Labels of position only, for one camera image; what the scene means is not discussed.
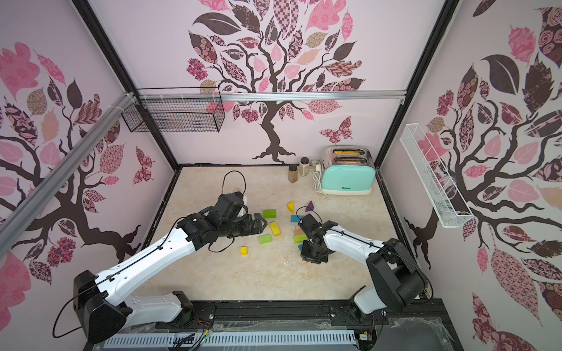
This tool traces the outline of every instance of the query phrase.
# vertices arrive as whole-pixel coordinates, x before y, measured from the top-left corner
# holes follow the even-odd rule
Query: yellow block
[[[269,223],[269,227],[271,228],[271,232],[273,233],[273,236],[281,235],[281,231],[279,230],[279,226],[277,225],[277,223],[271,222]]]

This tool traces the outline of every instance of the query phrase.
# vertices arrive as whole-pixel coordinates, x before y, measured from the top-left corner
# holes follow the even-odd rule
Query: mint green toaster
[[[369,150],[356,146],[329,147],[322,161],[321,189],[329,195],[368,195],[376,170]]]

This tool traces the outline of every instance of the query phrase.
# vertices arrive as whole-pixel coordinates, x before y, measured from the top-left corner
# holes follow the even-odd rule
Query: wall shelf
[[[424,153],[420,149],[418,142],[425,140],[426,145],[429,145],[429,149]],[[429,200],[433,204],[433,208],[441,222],[443,228],[458,228],[468,222],[474,217],[470,207],[468,207],[463,195],[457,188],[453,177],[448,173],[446,165],[443,161],[437,157],[437,152],[433,148],[433,145],[426,137],[422,127],[418,123],[406,124],[404,132],[400,137],[400,142],[406,149],[406,153],[410,157],[418,176],[420,177],[421,183],[427,192]],[[433,171],[432,165],[427,160],[427,155],[435,155],[436,160],[433,162],[438,162],[441,165],[441,170],[444,171],[445,176],[441,181],[437,178],[436,173]],[[466,208],[455,209],[451,200],[447,196],[447,193],[454,192],[458,194],[464,202]]]

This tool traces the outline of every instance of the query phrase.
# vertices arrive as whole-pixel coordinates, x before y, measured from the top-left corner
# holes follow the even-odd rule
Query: tree decal
[[[548,261],[562,254],[562,242],[541,240],[542,232],[529,235],[520,227],[541,224],[554,231],[562,230],[556,217],[543,213],[546,207],[562,210],[562,155],[552,156],[560,154],[562,105],[556,100],[557,91],[553,92],[554,79],[549,68],[558,69],[559,56],[550,54],[549,48],[545,52],[550,41],[541,41],[545,31],[562,33],[562,22],[555,21],[562,18],[562,8],[539,11],[544,22],[539,35],[529,33],[528,29],[511,28],[511,54],[524,65],[517,65],[511,57],[501,54],[483,58],[490,66],[490,76],[482,77],[474,67],[469,68],[455,99],[450,90],[439,97],[437,113],[442,117],[427,125],[431,133],[426,134],[436,150],[443,150],[438,156],[446,166],[435,161],[435,154],[426,156],[438,179],[442,184],[447,182],[446,167],[475,215],[463,227],[464,239],[473,233],[478,235],[475,263],[483,273],[491,267],[500,286],[538,322],[539,293],[562,320],[562,284],[542,281],[547,278],[562,283],[560,270]],[[535,54],[531,60],[527,56],[527,40],[534,40],[531,52]],[[521,47],[525,54],[514,50]],[[425,142],[419,143],[422,149]],[[447,193],[455,208],[464,207],[458,193]],[[427,240],[437,227],[435,210],[423,229],[406,222],[416,235],[415,248],[421,244],[429,264]],[[495,335],[489,321],[477,322],[479,326],[475,324],[475,329],[483,342],[482,335],[487,340],[491,330],[495,342],[522,343],[509,333]]]
[[[199,16],[193,30],[206,26],[214,35],[189,32],[197,58],[189,60],[187,71],[197,80],[206,79],[216,71],[220,78],[212,81],[222,92],[310,92],[356,90],[363,79],[350,78],[361,61],[345,61],[355,42],[345,42],[353,29],[349,11],[343,12],[345,0],[253,0],[239,2],[207,1],[201,3],[212,10]],[[311,7],[309,18],[304,14]],[[228,38],[235,34],[236,39]],[[326,75],[334,77],[326,82]],[[279,156],[295,155],[280,144],[273,119],[304,117],[314,121],[340,108],[334,100],[255,101],[224,103],[232,110],[234,120],[246,123],[261,120],[270,145],[254,157],[271,155],[273,161],[284,163]]]

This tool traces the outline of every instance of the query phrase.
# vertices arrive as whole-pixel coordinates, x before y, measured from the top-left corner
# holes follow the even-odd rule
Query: beige floor
[[[202,248],[161,271],[143,284],[138,296],[161,295],[183,290],[193,300],[271,300],[271,299],[347,299],[363,285],[372,284],[368,270],[341,254],[330,255],[328,263],[303,262],[298,245],[293,244],[295,223],[287,203],[295,209],[313,201],[322,220],[332,220],[362,236],[387,240],[396,233],[384,200],[377,187],[366,196],[324,196],[312,189],[312,174],[291,184],[286,167],[186,167],[175,186],[154,240],[166,235],[178,217],[215,204],[226,172],[237,169],[247,182],[250,213],[277,209],[276,222],[281,236],[260,245],[257,235],[238,238],[221,253]],[[225,192],[243,190],[239,174],[230,174]],[[271,233],[269,226],[265,233]],[[230,239],[219,238],[212,246],[220,250]],[[248,255],[239,248],[247,246]]]

